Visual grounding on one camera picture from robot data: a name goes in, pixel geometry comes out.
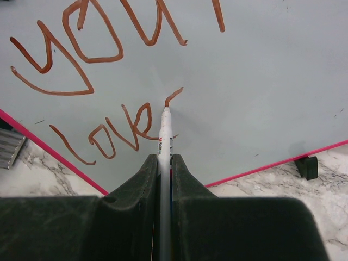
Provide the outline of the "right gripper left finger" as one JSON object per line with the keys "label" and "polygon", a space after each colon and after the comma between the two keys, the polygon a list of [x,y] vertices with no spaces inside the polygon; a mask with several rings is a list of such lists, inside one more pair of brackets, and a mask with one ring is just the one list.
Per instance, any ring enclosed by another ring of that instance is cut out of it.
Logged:
{"label": "right gripper left finger", "polygon": [[1,199],[1,260],[150,260],[157,157],[104,197]]}

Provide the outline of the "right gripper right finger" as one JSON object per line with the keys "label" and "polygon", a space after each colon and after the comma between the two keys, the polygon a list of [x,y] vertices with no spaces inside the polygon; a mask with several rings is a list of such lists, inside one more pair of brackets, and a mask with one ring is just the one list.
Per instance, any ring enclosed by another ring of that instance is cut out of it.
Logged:
{"label": "right gripper right finger", "polygon": [[314,218],[291,197],[217,197],[172,163],[173,260],[328,260]]}

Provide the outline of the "white marker pen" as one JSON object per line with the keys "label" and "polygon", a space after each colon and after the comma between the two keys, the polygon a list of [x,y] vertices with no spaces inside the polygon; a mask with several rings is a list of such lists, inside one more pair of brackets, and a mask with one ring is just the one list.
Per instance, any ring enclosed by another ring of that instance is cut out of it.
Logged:
{"label": "white marker pen", "polygon": [[159,260],[171,259],[172,139],[170,108],[165,106],[161,115],[157,156],[157,174],[160,177]]}

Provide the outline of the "pink framed whiteboard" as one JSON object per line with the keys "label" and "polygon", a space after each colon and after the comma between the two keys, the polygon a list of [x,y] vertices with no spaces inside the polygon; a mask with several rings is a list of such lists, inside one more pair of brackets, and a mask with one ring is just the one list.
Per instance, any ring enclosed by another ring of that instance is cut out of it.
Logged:
{"label": "pink framed whiteboard", "polygon": [[1,118],[99,191],[169,96],[203,184],[347,143],[347,1],[1,1]]}

